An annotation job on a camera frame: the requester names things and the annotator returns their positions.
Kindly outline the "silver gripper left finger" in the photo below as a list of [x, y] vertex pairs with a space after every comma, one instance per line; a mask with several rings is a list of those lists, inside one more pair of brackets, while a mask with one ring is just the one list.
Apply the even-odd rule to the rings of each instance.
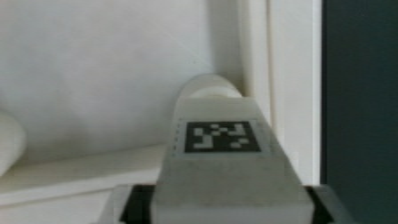
[[152, 224], [154, 184], [120, 185], [93, 224]]

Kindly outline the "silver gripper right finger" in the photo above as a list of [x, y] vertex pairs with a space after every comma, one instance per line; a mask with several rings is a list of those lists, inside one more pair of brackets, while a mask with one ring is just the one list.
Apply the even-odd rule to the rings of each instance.
[[328, 185], [306, 187], [315, 203], [315, 214], [312, 224], [351, 224], [351, 214]]

